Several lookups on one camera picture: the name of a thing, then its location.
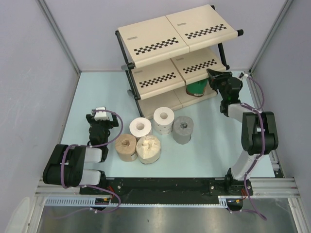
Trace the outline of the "green paper towel roll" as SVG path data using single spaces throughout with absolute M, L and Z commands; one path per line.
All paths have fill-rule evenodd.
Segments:
M 191 83 L 186 87 L 186 93 L 191 96 L 201 97 L 204 95 L 205 88 L 207 85 L 207 79 Z

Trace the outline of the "white pinkish paper roll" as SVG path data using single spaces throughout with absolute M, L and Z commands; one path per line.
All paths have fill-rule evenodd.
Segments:
M 150 120 L 144 117 L 135 118 L 129 125 L 131 135 L 137 140 L 152 134 L 152 124 Z

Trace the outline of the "grey paper towel roll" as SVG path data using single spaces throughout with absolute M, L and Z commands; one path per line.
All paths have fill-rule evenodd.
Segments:
M 173 139 L 181 145 L 191 140 L 194 123 L 192 118 L 188 116 L 179 116 L 173 123 Z

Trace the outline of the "white dotted paper roll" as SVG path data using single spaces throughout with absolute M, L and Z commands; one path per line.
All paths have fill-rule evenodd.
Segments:
M 154 128 L 161 135 L 168 135 L 173 130 L 174 112 L 171 108 L 160 107 L 154 111 Z

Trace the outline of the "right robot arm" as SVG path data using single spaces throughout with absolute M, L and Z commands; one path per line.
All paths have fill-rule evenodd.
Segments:
M 275 115 L 255 108 L 240 100 L 244 79 L 251 79 L 246 73 L 233 77 L 232 72 L 207 69 L 210 87 L 221 95 L 220 112 L 242 124 L 242 153 L 236 163 L 229 168 L 221 190 L 229 195 L 248 191 L 249 177 L 260 159 L 278 147 Z

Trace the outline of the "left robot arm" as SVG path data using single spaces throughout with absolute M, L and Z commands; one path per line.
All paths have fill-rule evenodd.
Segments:
M 89 123 L 89 141 L 86 145 L 57 144 L 43 171 L 45 184 L 60 185 L 65 188 L 90 185 L 97 194 L 107 190 L 107 181 L 98 170 L 85 169 L 86 163 L 100 163 L 107 159 L 110 130 L 118 127 L 117 116 L 112 119 L 105 110 L 94 110 L 86 115 Z

